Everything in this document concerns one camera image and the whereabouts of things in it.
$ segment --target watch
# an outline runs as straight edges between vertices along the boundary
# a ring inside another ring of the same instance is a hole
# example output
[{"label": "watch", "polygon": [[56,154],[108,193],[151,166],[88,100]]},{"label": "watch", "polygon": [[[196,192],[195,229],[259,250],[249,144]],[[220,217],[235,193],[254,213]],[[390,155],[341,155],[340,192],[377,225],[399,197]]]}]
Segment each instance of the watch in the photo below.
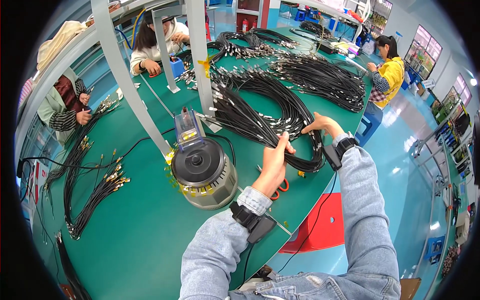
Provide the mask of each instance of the watch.
[{"label": "watch", "polygon": [[276,226],[275,220],[271,217],[257,216],[244,205],[239,206],[236,201],[230,204],[230,210],[233,213],[232,218],[245,227],[248,233],[250,233],[247,238],[247,242],[249,243],[258,243]]},{"label": "watch", "polygon": [[358,146],[357,140],[350,132],[348,132],[348,137],[340,140],[340,142],[338,142],[338,145],[335,147],[335,151],[337,152],[340,161],[342,161],[343,154],[345,154],[348,149],[352,148],[355,145]]}]

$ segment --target fire extinguisher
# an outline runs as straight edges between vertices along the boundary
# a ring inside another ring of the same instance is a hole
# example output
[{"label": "fire extinguisher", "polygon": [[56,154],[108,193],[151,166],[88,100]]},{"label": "fire extinguisher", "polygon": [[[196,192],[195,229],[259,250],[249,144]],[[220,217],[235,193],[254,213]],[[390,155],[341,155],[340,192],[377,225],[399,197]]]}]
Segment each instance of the fire extinguisher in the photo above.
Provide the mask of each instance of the fire extinguisher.
[{"label": "fire extinguisher", "polygon": [[241,26],[242,31],[247,32],[248,31],[248,21],[247,21],[247,19],[244,19],[241,24],[242,24],[242,26]]}]

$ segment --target window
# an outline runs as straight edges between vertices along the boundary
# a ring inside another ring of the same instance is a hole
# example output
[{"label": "window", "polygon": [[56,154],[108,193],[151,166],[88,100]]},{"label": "window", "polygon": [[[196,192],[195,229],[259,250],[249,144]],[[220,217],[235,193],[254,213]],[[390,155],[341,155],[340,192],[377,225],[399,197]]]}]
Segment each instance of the window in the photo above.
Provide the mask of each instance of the window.
[{"label": "window", "polygon": [[467,106],[470,102],[470,99],[472,99],[472,94],[470,93],[462,74],[459,74],[456,78],[453,88],[455,89],[456,93],[460,95],[460,99],[462,99],[463,104]]},{"label": "window", "polygon": [[388,17],[392,10],[392,4],[386,0],[370,1],[372,3],[372,15],[365,21],[365,25],[370,28],[373,38],[382,35],[387,24]]},{"label": "window", "polygon": [[405,60],[425,80],[430,76],[440,53],[442,53],[442,46],[419,25]]},{"label": "window", "polygon": [[448,98],[455,100],[460,98],[464,106],[467,106],[470,102],[470,99],[472,99],[472,94],[461,74],[459,74],[456,78],[452,88],[450,89],[450,92],[448,92],[447,96],[445,97],[444,102]]}]

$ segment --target black power supply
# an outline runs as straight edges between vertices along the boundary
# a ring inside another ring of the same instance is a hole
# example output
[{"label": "black power supply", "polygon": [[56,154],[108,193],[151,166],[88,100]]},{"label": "black power supply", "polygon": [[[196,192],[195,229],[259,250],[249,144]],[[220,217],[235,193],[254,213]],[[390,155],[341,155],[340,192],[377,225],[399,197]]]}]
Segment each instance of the black power supply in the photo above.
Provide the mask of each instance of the black power supply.
[{"label": "black power supply", "polygon": [[336,50],[328,42],[321,42],[320,43],[320,50],[327,53],[327,54],[336,53]]}]

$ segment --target black lid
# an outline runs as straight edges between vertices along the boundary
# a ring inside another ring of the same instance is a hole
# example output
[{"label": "black lid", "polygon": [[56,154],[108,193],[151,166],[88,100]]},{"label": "black lid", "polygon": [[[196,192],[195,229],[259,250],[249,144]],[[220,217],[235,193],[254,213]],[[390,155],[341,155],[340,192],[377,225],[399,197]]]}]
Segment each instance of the black lid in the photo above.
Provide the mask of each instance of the black lid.
[{"label": "black lid", "polygon": [[203,143],[177,149],[172,159],[173,176],[183,185],[205,186],[215,181],[223,171],[225,153],[219,143],[204,138]]}]

